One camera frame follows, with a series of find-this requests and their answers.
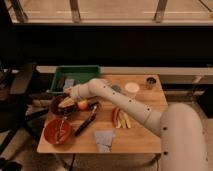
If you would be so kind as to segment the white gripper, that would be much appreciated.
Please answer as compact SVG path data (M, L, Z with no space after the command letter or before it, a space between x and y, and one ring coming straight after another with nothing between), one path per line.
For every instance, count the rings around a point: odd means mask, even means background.
M66 97L64 100L62 100L58 105L59 108L65 108L74 105L75 102L73 100L82 100L91 96L88 83L78 84L73 87L66 88L64 92L71 98Z

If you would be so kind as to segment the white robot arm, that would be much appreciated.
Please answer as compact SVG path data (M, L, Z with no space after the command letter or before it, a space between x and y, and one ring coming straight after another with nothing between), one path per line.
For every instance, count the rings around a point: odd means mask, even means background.
M162 171L208 171L208 155L202 121L189 105L175 103L164 112L116 92L104 79L94 78L64 90L74 101L101 97L118 106L161 138Z

